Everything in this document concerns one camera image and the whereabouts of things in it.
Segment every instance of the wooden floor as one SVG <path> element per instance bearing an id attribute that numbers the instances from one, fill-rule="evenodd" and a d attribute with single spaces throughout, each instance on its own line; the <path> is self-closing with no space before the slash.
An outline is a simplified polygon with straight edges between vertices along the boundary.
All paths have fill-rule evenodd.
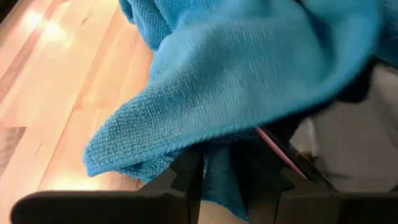
<path id="1" fill-rule="evenodd" d="M 118 0 L 20 0 L 0 26 L 0 223 L 38 190 L 135 190 L 94 178 L 85 144 L 146 85 L 152 53 Z"/>

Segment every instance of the towel fold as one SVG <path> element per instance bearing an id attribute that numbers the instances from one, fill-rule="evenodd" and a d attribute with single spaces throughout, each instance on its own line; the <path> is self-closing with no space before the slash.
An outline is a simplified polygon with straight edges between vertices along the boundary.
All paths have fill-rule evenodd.
<path id="1" fill-rule="evenodd" d="M 374 53 L 380 26 L 375 0 L 120 3 L 154 60 L 147 88 L 87 145 L 88 174 L 148 182 L 185 147 L 209 140 L 203 198 L 244 220 L 230 142 L 333 98 Z"/>

